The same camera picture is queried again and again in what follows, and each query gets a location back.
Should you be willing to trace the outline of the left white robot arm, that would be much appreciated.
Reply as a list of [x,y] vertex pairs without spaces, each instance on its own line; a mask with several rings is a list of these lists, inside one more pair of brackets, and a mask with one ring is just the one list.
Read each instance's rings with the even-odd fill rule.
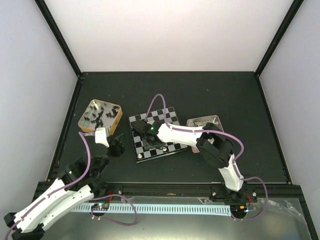
[[125,150],[124,136],[106,135],[105,129],[94,133],[95,142],[104,145],[105,155],[91,156],[87,134],[79,132],[87,157],[67,166],[60,176],[29,206],[19,212],[9,212],[4,221],[9,228],[5,239],[40,240],[57,220],[78,205],[101,200],[108,192],[108,184],[101,174],[111,158],[120,157]]

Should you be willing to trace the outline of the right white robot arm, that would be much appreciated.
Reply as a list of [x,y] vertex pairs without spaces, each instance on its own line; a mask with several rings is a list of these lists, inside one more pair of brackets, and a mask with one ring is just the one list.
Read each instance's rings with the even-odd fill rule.
[[191,127],[159,121],[150,124],[137,120],[131,124],[131,128],[150,147],[160,148],[167,143],[175,143],[197,149],[206,163],[219,170],[228,200],[239,202],[246,195],[244,188],[247,183],[236,163],[244,151],[244,146],[240,143],[240,153],[235,155],[230,139],[237,142],[239,139],[218,130],[215,124],[209,122],[205,126]]

